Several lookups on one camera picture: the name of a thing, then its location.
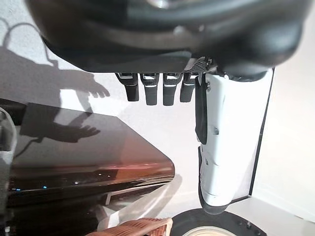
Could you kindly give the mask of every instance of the robotic hand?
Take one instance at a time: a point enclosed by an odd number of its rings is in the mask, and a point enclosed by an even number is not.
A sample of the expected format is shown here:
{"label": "robotic hand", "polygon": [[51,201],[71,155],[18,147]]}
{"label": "robotic hand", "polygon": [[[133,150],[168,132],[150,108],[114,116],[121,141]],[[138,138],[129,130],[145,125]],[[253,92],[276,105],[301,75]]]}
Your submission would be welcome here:
{"label": "robotic hand", "polygon": [[225,210],[254,153],[273,69],[300,41],[311,0],[26,0],[46,45],[90,72],[114,72],[148,105],[195,87],[199,198]]}

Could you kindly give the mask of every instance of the white robotic arm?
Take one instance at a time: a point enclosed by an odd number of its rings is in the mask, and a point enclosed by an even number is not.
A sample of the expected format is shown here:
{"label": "white robotic arm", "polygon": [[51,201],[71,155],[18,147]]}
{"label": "white robotic arm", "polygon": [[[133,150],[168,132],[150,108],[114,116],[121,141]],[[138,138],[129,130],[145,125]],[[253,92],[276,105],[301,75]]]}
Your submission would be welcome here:
{"label": "white robotic arm", "polygon": [[[196,85],[196,92],[203,89],[206,97],[206,118],[202,119],[206,134],[196,129],[203,136],[199,138],[199,197],[210,214],[226,209],[254,155],[272,77],[272,69],[261,79],[247,82],[204,74],[201,84]],[[202,115],[197,109],[196,120]]]}

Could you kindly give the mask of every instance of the white panel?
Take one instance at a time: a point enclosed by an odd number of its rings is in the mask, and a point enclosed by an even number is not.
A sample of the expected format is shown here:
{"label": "white panel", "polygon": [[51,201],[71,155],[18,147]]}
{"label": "white panel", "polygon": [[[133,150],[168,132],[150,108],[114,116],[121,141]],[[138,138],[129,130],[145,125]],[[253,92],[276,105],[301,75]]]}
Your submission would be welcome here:
{"label": "white panel", "polygon": [[253,196],[315,222],[315,8],[300,48],[276,68]]}

